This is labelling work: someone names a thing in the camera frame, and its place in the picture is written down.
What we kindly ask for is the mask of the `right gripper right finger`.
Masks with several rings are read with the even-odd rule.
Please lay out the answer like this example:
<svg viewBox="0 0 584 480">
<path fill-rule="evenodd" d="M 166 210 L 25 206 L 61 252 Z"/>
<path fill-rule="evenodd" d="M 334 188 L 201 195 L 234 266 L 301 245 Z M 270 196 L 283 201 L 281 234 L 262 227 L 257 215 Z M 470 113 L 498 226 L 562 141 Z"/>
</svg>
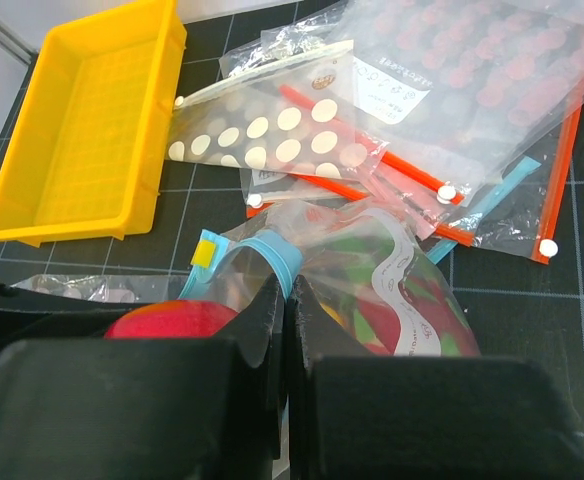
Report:
<svg viewBox="0 0 584 480">
<path fill-rule="evenodd" d="M 371 353 L 303 277 L 289 298 L 294 479 L 584 479 L 551 378 L 499 357 Z"/>
</svg>

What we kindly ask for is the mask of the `blue zipper clear bag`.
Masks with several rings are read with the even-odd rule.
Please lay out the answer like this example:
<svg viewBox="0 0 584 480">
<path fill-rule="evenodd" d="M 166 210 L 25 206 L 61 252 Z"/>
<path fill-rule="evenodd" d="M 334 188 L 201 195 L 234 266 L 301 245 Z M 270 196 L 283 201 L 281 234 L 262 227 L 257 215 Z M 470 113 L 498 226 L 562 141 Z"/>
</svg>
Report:
<svg viewBox="0 0 584 480">
<path fill-rule="evenodd" d="M 396 208 L 287 200 L 222 234 L 202 231 L 181 298 L 241 311 L 275 276 L 308 282 L 328 323 L 376 355 L 476 356 L 479 348 L 437 266 Z"/>
</svg>

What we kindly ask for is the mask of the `yellow lemon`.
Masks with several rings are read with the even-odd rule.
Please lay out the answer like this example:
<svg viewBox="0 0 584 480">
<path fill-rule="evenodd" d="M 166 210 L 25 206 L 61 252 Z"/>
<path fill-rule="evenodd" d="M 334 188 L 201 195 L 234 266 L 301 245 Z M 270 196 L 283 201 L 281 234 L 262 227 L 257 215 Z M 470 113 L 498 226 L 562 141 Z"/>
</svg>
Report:
<svg viewBox="0 0 584 480">
<path fill-rule="evenodd" d="M 326 305 L 325 303 L 320 303 L 321 308 L 327 313 L 327 315 L 334 320 L 344 331 L 348 334 L 352 335 L 354 330 L 351 324 L 351 321 L 348 319 L 347 316 L 343 316 L 334 308 Z"/>
</svg>

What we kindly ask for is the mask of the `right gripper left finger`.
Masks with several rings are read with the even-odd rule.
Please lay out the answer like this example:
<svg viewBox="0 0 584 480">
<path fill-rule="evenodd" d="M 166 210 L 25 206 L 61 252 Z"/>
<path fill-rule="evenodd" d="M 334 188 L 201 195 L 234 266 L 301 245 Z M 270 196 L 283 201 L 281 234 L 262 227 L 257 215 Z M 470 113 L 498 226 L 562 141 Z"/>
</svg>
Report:
<svg viewBox="0 0 584 480">
<path fill-rule="evenodd" d="M 0 479 L 268 479 L 284 296 L 208 338 L 26 339 L 0 352 Z"/>
</svg>

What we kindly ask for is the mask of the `red apple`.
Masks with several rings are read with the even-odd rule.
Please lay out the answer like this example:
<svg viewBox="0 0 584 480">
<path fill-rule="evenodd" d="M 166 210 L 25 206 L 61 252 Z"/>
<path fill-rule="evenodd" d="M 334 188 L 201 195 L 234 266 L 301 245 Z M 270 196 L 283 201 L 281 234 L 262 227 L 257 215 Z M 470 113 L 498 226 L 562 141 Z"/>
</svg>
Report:
<svg viewBox="0 0 584 480">
<path fill-rule="evenodd" d="M 106 331 L 108 339 L 208 338 L 238 312 L 210 301 L 173 300 L 146 305 L 116 320 Z"/>
</svg>

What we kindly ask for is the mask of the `red dragon fruit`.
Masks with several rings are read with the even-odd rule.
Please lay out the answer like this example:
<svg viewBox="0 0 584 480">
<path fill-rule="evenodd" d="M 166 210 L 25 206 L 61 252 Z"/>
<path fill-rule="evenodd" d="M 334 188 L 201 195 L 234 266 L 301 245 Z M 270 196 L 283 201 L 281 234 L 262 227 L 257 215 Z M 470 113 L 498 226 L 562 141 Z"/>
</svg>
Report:
<svg viewBox="0 0 584 480">
<path fill-rule="evenodd" d="M 438 269 L 408 238 L 336 240 L 304 275 L 351 335 L 381 356 L 478 356 L 478 345 Z"/>
</svg>

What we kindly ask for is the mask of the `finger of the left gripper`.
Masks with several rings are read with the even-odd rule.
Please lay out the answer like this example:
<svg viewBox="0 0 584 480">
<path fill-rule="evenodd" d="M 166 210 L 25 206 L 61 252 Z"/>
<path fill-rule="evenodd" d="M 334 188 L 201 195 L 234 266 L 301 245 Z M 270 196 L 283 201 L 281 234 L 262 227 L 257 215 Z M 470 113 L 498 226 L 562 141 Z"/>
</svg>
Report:
<svg viewBox="0 0 584 480">
<path fill-rule="evenodd" d="M 136 307 L 34 293 L 0 283 L 0 352 L 26 339 L 101 336 Z"/>
</svg>

